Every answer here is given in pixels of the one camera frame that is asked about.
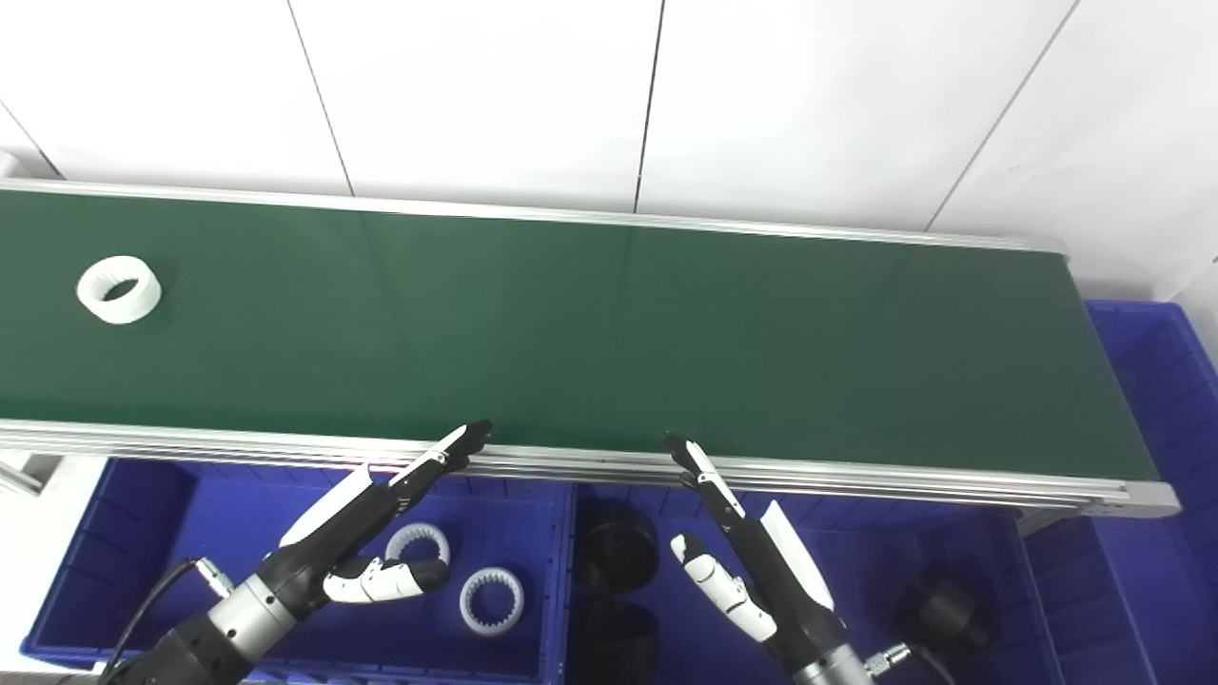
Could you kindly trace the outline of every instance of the metal connector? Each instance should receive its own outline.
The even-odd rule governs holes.
[[[872,678],[877,678],[888,673],[894,665],[907,659],[914,652],[910,650],[909,645],[901,642],[900,645],[893,645],[883,652],[878,652],[862,662],[862,668],[867,669],[867,674]]]
[[[216,592],[219,598],[225,600],[233,594],[233,580],[223,570],[220,570],[220,567],[216,566],[216,562],[212,559],[207,557],[200,558],[195,562],[195,570],[199,572],[199,575],[203,577],[203,580],[207,581],[207,586],[211,587],[212,592]]]

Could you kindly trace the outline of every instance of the white wall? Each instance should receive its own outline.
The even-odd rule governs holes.
[[[38,178],[57,177],[46,160],[43,158],[41,152],[38,151],[34,141],[17,124],[17,119],[9,115],[2,100],[0,100],[0,151],[16,157],[30,176]]]
[[[0,101],[74,180],[346,194],[281,0],[0,2]]]
[[[1088,295],[1166,299],[1218,255],[1209,0],[667,0],[660,24],[659,0],[4,2],[0,150],[69,179],[1049,235]]]
[[[1052,235],[1085,290],[1218,255],[1218,2],[1083,0],[932,230]]]
[[[631,211],[659,0],[294,0],[358,195]]]

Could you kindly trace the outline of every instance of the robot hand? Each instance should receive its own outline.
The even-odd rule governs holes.
[[[686,573],[727,618],[761,642],[800,685],[872,685],[868,670],[833,613],[820,569],[777,502],[760,519],[744,513],[697,442],[664,436],[681,481],[695,490],[753,579],[733,578],[691,533],[672,539]]]
[[[178,624],[118,668],[116,650],[101,684],[235,685],[330,601],[396,600],[443,586],[448,566],[440,559],[386,563],[357,555],[417,505],[437,478],[464,468],[490,433],[490,421],[462,425],[389,483],[374,483],[367,467],[357,469],[309,507],[279,548],[211,611]]]

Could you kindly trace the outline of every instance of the white gear ring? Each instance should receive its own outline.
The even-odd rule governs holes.
[[[482,585],[487,585],[490,583],[502,583],[508,586],[508,590],[512,590],[512,611],[508,612],[507,618],[487,624],[474,617],[474,609],[470,605],[474,600],[474,592],[476,592]],[[460,589],[460,617],[465,619],[465,625],[468,625],[470,630],[484,637],[497,637],[508,630],[512,630],[512,626],[520,620],[520,614],[524,613],[524,608],[525,590],[521,587],[520,581],[516,580],[516,577],[512,575],[512,572],[505,568],[499,568],[497,566],[484,568],[474,575],[470,575],[469,580],[466,580],[465,585]]]
[[[440,561],[448,563],[451,555],[448,539],[445,538],[445,534],[438,528],[431,525],[430,523],[412,523],[410,525],[402,527],[401,530],[395,533],[393,536],[389,539],[389,545],[385,546],[385,558],[400,559],[402,550],[404,550],[407,545],[424,539],[435,542],[436,547],[440,548]]]
[[[130,290],[107,300],[119,283],[135,282]],[[122,325],[144,318],[161,301],[161,282],[139,257],[118,255],[93,264],[77,282],[77,299],[97,318]]]

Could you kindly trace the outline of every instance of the blue plastic bin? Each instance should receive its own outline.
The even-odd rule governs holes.
[[[248,575],[291,523],[343,472],[211,463],[113,461],[101,478],[23,645],[30,657],[91,668],[174,561],[208,556]],[[406,522],[429,522],[452,546],[442,590],[376,606],[330,605],[292,631],[255,678],[303,681],[529,683],[561,680],[566,640],[571,488],[561,483],[445,477],[374,540],[384,553]],[[486,639],[462,622],[458,595],[479,568],[503,566],[525,587],[520,623]],[[132,646],[147,648],[216,597],[179,581]]]
[[[789,679],[764,651],[714,608],[666,548],[677,533],[697,534],[732,573],[742,572],[697,494],[682,489],[580,485],[577,497],[626,501],[655,523],[659,572],[626,601],[659,620],[657,685],[786,685]],[[899,642],[893,628],[901,592],[928,563],[952,564],[990,595],[998,640],[988,651],[949,658],[956,681],[970,685],[1062,683],[1040,600],[1007,511],[928,502],[809,495],[741,494],[760,516],[777,499],[808,545],[833,592],[837,611],[864,658]],[[921,663],[889,672],[885,685],[939,685]]]
[[[1173,303],[1088,302],[1167,519],[1069,519],[1027,540],[1069,685],[1218,681],[1218,379]]]

